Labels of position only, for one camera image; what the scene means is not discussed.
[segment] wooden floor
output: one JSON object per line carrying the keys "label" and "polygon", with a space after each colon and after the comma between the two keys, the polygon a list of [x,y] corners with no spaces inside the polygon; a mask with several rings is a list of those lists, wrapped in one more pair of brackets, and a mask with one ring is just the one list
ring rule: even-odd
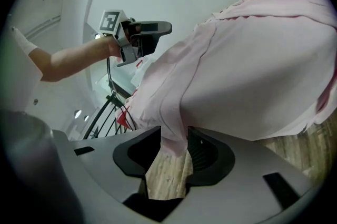
{"label": "wooden floor", "polygon": [[[337,151],[337,111],[322,125],[314,125],[295,136],[257,141],[320,183],[331,170]],[[188,152],[179,158],[159,152],[146,174],[151,199],[167,200],[185,196],[186,177],[193,173]]]}

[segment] pink cloth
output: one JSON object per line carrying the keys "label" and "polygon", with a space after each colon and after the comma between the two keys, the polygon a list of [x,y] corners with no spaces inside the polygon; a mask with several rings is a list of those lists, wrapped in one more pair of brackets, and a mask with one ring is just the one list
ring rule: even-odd
{"label": "pink cloth", "polygon": [[138,128],[162,126],[175,155],[189,125],[248,140],[300,132],[333,76],[336,26],[326,0],[240,0],[148,68],[129,112]]}

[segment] human arm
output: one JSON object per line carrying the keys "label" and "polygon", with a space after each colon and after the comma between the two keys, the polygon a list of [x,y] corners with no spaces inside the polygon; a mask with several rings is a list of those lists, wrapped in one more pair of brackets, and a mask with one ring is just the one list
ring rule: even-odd
{"label": "human arm", "polygon": [[110,56],[120,56],[119,46],[112,36],[95,39],[52,55],[40,48],[29,53],[29,57],[43,74],[42,81],[46,82],[69,77]]}

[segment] pink fabric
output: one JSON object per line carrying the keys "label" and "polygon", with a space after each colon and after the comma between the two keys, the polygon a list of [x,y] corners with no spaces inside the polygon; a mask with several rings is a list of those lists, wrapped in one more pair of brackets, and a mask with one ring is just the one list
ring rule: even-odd
{"label": "pink fabric", "polygon": [[314,122],[333,76],[336,26],[326,0],[240,0],[149,67],[129,112],[138,128],[162,126],[175,155],[188,125],[248,140],[294,134]]}

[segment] recessed light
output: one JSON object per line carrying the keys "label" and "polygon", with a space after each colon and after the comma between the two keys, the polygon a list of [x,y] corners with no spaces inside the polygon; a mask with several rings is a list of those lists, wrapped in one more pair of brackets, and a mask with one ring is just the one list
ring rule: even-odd
{"label": "recessed light", "polygon": [[76,110],[75,113],[74,113],[74,117],[75,118],[78,118],[82,113],[82,110]]}

